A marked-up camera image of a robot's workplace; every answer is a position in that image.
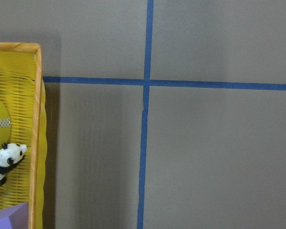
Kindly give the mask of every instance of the panda figurine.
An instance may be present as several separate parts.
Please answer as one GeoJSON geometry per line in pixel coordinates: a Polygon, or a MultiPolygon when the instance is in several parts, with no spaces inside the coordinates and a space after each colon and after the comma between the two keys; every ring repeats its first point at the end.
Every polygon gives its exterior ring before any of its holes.
{"type": "Polygon", "coordinates": [[[16,168],[24,159],[24,153],[27,149],[26,145],[2,144],[0,150],[0,186],[4,185],[7,180],[5,174],[16,168]]]}

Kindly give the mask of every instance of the blue painter's tape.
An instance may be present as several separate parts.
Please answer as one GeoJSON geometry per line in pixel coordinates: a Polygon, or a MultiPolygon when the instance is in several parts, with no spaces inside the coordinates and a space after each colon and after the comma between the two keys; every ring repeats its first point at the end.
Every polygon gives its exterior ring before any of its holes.
{"type": "Polygon", "coordinates": [[[286,91],[286,84],[151,80],[150,86],[286,91]]]}
{"type": "Polygon", "coordinates": [[[114,85],[143,86],[143,80],[136,80],[136,79],[44,76],[43,80],[46,83],[83,83],[83,84],[114,84],[114,85]]]}
{"type": "Polygon", "coordinates": [[[139,204],[137,214],[137,229],[143,229],[144,221],[144,198],[145,198],[145,172],[147,152],[147,129],[148,129],[148,107],[149,89],[151,78],[152,61],[152,40],[153,40],[153,0],[147,1],[145,60],[144,60],[144,83],[143,83],[143,112],[141,125],[141,154],[139,171],[139,204]]]}

